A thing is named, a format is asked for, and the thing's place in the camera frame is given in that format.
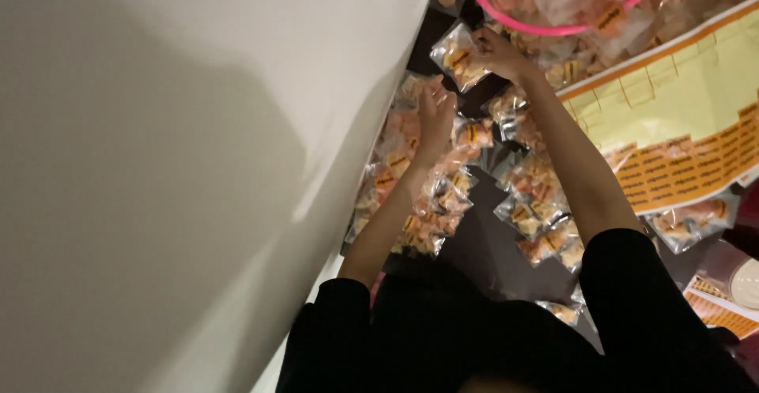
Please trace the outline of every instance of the black shirt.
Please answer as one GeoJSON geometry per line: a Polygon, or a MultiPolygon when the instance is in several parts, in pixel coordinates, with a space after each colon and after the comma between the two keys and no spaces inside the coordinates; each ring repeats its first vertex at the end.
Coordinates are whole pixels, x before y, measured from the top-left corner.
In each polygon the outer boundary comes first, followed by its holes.
{"type": "Polygon", "coordinates": [[[605,355],[531,302],[386,277],[370,314],[362,283],[324,282],[292,326],[277,391],[457,391],[473,375],[536,391],[757,390],[643,234],[595,236],[580,284],[605,355]]]}

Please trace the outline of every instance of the pink basket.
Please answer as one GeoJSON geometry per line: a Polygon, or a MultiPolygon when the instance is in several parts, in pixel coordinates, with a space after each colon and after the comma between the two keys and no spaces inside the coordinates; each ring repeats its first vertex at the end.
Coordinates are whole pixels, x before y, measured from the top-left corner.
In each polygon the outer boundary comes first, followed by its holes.
{"type": "MultiPolygon", "coordinates": [[[[624,0],[622,5],[625,7],[625,9],[631,9],[633,6],[640,3],[641,0],[624,0]]],[[[560,25],[557,27],[542,27],[538,25],[529,25],[525,24],[524,22],[517,21],[507,14],[501,12],[500,10],[493,7],[492,4],[490,4],[489,0],[477,0],[477,2],[482,6],[482,9],[484,9],[490,16],[492,16],[496,21],[500,22],[501,24],[504,24],[505,26],[509,28],[513,28],[514,30],[521,31],[523,33],[528,34],[536,34],[538,36],[567,36],[570,34],[578,34],[582,33],[584,31],[587,31],[591,28],[590,25],[560,25]]]]}

